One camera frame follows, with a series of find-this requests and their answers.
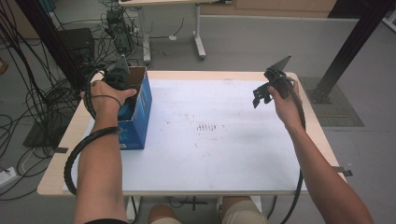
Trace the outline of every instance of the cardboard box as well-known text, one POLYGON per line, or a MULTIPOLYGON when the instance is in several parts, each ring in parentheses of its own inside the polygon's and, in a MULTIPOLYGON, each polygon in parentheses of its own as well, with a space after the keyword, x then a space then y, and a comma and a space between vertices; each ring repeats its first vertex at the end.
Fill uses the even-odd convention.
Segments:
POLYGON ((132 114, 129 118, 119 120, 120 149, 144 149, 149 125, 149 112, 151 109, 151 90, 146 67, 130 67, 127 77, 129 85, 137 85, 137 99, 135 104, 130 104, 132 114))

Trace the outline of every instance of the shorts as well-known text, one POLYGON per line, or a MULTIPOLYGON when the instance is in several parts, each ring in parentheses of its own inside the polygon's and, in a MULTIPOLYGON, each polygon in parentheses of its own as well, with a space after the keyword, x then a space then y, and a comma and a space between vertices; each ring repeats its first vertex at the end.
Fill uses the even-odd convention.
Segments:
MULTIPOLYGON (((252 201, 242 201, 231 206, 221 221, 221 224, 268 224, 265 215, 260 213, 252 201)), ((154 221, 152 224, 181 224, 174 218, 165 217, 154 221)))

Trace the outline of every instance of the power strip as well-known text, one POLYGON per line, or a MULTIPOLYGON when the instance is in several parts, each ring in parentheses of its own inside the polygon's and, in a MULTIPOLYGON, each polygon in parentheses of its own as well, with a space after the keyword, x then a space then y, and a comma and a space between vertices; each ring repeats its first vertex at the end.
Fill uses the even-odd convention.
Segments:
POLYGON ((7 170, 8 172, 3 171, 0 173, 0 188, 18 178, 13 167, 9 167, 7 170))

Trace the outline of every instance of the right hand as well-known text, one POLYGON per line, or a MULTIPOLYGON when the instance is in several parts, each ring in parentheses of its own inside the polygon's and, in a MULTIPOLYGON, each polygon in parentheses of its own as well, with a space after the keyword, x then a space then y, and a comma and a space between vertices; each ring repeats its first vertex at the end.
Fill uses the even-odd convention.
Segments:
MULTIPOLYGON (((297 81, 294 81, 293 89, 300 99, 299 87, 297 81)), ((303 128, 297 106, 294 103, 292 96, 290 95, 288 96, 288 98, 282 99, 279 92, 272 86, 268 88, 268 91, 274 98, 276 113, 285 124, 286 129, 289 130, 292 128, 300 128, 300 127, 303 128)))

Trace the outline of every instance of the hand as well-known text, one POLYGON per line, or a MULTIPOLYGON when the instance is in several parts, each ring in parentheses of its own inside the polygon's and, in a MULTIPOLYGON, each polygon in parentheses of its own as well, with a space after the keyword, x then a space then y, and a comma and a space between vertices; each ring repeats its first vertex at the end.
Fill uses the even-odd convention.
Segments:
MULTIPOLYGON (((96 113, 103 111, 115 111, 118 113, 125 100, 135 94, 136 90, 134 89, 117 91, 104 81, 94 81, 91 86, 91 101, 96 113)), ((80 97, 84 99, 84 95, 85 92, 82 91, 80 97)))
MULTIPOLYGON (((300 99, 297 81, 294 81, 293 89, 300 99)), ((286 129, 289 130, 291 128, 303 128, 297 106, 294 103, 292 96, 290 95, 288 98, 282 99, 282 97, 279 95, 279 92, 272 86, 268 88, 268 91, 274 98, 276 113, 285 124, 286 129)))

